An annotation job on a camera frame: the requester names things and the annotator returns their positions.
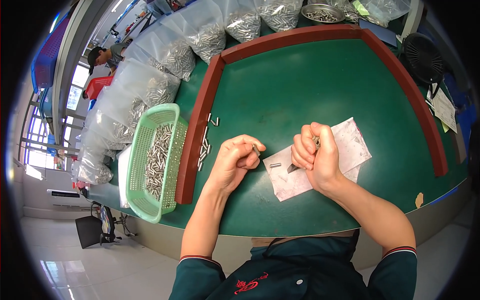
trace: white paper sheet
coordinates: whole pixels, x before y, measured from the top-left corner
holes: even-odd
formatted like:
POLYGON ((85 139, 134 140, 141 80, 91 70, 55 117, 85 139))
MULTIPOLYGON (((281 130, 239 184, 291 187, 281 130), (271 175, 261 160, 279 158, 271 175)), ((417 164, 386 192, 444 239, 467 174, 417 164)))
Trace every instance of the white paper sheet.
POLYGON ((441 88, 438 89, 437 94, 433 98, 433 107, 435 108, 435 116, 457 133, 455 107, 453 107, 452 102, 450 102, 441 88))
MULTIPOLYGON (((339 152, 340 171, 353 182, 357 182, 360 164, 372 157, 353 118, 332 127, 339 152)), ((291 161, 291 145, 263 160, 273 185, 274 194, 284 201, 312 189, 305 170, 287 173, 291 161), (270 164, 282 166, 270 168, 270 164)))
POLYGON ((118 172, 119 172, 119 191, 120 191, 120 207, 129 208, 130 205, 127 202, 127 171, 128 162, 130 161, 130 151, 132 145, 128 145, 122 152, 117 154, 119 160, 118 172))

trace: knife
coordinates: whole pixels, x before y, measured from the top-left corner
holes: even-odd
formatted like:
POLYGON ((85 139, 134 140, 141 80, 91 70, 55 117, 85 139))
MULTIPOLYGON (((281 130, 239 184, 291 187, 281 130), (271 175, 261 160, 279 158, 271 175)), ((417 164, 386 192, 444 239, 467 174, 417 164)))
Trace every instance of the knife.
MULTIPOLYGON (((318 151, 318 148, 320 148, 320 137, 314 135, 312 138, 312 141, 315 143, 315 153, 316 153, 318 151)), ((287 168, 287 173, 290 174, 291 172, 297 169, 299 169, 299 167, 295 166, 294 164, 291 164, 290 167, 287 168)))

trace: fist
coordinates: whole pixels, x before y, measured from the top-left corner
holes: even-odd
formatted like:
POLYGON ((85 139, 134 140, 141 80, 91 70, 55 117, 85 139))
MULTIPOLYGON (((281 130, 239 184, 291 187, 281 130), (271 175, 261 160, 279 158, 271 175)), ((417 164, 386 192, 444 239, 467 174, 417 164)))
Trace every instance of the fist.
POLYGON ((303 125, 301 134, 293 137, 292 163, 306 170, 312 187, 323 192, 333 181, 343 176, 338 167, 338 148, 328 125, 313 122, 303 125), (320 148, 315 153, 312 137, 320 138, 320 148))
POLYGON ((223 142, 218 151, 207 184, 223 192, 233 192, 250 169, 255 169, 260 159, 253 150, 255 144, 259 151, 266 147, 256 138, 239 135, 223 142))

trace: green plastic basket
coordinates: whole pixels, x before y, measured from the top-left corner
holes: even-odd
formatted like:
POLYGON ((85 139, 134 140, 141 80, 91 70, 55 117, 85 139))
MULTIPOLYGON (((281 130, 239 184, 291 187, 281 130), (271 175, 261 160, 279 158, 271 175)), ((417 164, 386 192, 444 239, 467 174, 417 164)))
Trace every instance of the green plastic basket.
POLYGON ((180 117, 177 104, 161 104, 147 110, 140 118, 130 153, 127 173, 127 202, 143 220, 158 223, 162 214, 172 212, 175 202, 175 189, 179 172, 180 157, 187 134, 188 123, 180 117), (145 166, 147 152, 152 147, 158 126, 173 123, 170 147, 163 177, 160 200, 146 189, 145 166))

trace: black cap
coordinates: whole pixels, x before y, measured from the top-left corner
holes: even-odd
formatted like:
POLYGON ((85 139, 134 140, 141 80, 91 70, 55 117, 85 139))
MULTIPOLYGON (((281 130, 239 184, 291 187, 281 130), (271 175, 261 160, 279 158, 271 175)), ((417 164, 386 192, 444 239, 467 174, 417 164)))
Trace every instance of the black cap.
POLYGON ((90 69, 88 70, 88 73, 90 75, 93 74, 93 68, 95 67, 95 60, 97 59, 97 57, 100 56, 100 53, 98 53, 100 50, 105 51, 102 47, 95 47, 88 54, 87 62, 90 65, 90 69))

